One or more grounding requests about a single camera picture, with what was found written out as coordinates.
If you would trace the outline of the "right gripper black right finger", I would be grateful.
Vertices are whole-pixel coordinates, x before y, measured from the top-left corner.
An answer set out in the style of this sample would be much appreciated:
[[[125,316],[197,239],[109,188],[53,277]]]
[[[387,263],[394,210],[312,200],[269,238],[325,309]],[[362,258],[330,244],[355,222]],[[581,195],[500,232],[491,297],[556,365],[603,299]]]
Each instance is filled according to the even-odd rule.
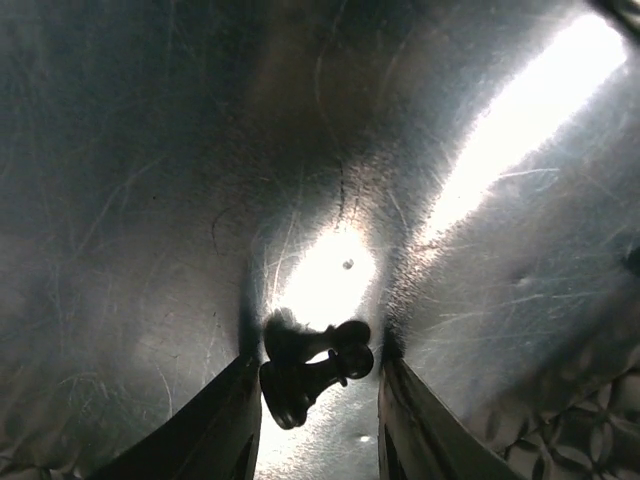
[[[378,394],[382,479],[498,480],[523,476],[481,444],[402,359],[382,368]]]

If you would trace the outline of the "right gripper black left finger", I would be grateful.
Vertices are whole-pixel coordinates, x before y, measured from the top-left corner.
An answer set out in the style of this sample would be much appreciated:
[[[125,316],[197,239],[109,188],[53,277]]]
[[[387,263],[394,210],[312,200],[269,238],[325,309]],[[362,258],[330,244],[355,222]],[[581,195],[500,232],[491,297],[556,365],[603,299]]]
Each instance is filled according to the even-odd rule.
[[[92,479],[252,479],[262,407],[253,357],[239,356],[170,420]]]

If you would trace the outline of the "black chess pawn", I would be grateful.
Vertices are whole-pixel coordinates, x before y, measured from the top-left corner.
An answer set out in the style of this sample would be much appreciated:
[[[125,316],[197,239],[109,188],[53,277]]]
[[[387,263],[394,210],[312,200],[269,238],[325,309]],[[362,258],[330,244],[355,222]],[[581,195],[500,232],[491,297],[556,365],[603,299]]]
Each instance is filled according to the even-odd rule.
[[[373,369],[374,355],[367,345],[329,349],[315,363],[284,364],[269,361],[260,367],[259,382],[269,412],[283,430],[301,427],[318,397],[335,384],[346,387]]]

